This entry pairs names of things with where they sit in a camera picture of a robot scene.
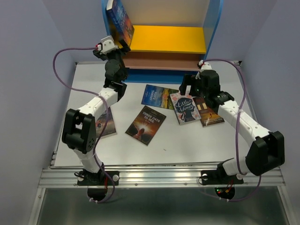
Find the Jane Eyre blue book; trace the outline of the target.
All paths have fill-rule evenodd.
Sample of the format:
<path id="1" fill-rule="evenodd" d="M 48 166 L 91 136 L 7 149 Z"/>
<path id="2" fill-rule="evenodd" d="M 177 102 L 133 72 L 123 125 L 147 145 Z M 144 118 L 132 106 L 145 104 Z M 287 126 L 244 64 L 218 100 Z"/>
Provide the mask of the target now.
<path id="1" fill-rule="evenodd" d="M 109 0 L 106 12 L 116 28 L 120 43 L 130 46 L 135 29 L 121 0 Z"/>

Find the Little Women book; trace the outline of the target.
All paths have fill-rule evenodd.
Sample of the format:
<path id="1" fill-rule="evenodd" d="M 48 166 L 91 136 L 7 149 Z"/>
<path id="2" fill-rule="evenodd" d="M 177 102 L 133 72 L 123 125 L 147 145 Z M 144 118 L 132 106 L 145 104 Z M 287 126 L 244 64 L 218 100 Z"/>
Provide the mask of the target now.
<path id="1" fill-rule="evenodd" d="M 192 96 L 189 94 L 189 91 L 186 91 L 185 95 L 181 95 L 180 92 L 172 93 L 169 97 L 179 125 L 201 119 L 197 106 L 194 103 Z"/>

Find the Three Days to See book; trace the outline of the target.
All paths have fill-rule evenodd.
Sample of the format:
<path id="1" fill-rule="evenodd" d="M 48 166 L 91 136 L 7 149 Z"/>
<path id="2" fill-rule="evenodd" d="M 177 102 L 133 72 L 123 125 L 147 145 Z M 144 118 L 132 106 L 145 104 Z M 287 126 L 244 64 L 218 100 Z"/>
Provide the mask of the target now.
<path id="1" fill-rule="evenodd" d="M 145 105 L 125 133 L 148 146 L 165 119 L 165 115 Z"/>

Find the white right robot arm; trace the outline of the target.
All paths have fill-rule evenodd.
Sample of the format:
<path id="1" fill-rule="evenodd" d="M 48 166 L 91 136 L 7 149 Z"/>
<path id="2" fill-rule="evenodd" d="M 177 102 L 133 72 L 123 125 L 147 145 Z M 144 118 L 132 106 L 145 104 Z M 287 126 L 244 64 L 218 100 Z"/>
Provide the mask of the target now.
<path id="1" fill-rule="evenodd" d="M 285 141 L 279 131 L 271 132 L 239 108 L 234 97 L 222 91 L 216 71 L 204 70 L 199 76 L 185 75 L 179 87 L 184 94 L 190 86 L 193 97 L 202 97 L 206 105 L 235 128 L 249 146 L 244 157 L 221 162 L 215 170 L 204 171 L 203 184 L 225 184 L 238 174 L 262 175 L 285 162 Z"/>

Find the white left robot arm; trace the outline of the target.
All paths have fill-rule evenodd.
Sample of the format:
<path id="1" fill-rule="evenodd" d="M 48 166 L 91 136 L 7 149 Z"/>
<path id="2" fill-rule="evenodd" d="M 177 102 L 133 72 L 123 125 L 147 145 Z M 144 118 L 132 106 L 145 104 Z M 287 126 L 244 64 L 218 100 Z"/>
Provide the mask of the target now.
<path id="1" fill-rule="evenodd" d="M 123 56 L 129 47 L 119 48 L 112 36 L 101 39 L 93 49 L 93 54 L 105 63 L 105 82 L 102 90 L 84 106 L 66 112 L 62 131 L 62 142 L 72 149 L 81 160 L 83 170 L 75 173 L 79 181 L 101 184 L 106 178 L 104 164 L 96 154 L 96 120 L 117 103 L 125 94 L 128 77 Z"/>

